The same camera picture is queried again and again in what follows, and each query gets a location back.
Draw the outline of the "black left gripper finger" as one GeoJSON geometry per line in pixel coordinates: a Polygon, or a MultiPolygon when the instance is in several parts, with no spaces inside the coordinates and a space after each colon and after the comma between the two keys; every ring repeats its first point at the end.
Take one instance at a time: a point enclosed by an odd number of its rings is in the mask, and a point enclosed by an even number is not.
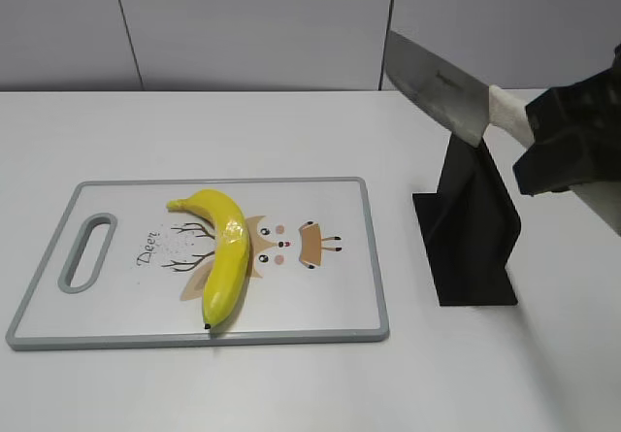
{"type": "Polygon", "coordinates": [[[619,142],[620,68],[551,87],[526,106],[526,114],[536,143],[570,133],[619,142]]]}

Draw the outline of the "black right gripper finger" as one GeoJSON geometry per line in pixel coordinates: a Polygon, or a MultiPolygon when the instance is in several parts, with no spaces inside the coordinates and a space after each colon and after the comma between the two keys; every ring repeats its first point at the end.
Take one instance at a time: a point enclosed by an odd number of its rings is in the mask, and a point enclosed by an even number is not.
{"type": "Polygon", "coordinates": [[[569,133],[535,142],[513,164],[524,195],[564,192],[574,185],[619,182],[620,142],[569,133]]]}

